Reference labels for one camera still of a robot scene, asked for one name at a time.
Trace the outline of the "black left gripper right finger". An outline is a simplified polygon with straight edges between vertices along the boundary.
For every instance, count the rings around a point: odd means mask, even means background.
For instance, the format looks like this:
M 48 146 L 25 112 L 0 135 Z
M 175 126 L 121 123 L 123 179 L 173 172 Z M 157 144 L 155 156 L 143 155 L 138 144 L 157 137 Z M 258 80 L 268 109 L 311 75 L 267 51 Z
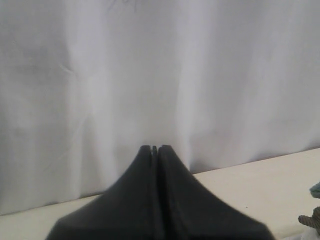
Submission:
M 158 150 L 158 194 L 167 240 L 272 240 L 268 227 L 205 188 L 173 147 Z

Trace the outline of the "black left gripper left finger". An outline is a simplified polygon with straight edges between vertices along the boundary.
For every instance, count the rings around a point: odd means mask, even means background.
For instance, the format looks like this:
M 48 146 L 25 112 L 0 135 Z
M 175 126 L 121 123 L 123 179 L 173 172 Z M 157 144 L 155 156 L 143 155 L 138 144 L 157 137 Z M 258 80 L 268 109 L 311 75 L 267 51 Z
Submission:
M 157 148 L 143 145 L 103 194 L 58 219 L 49 240 L 158 239 Z

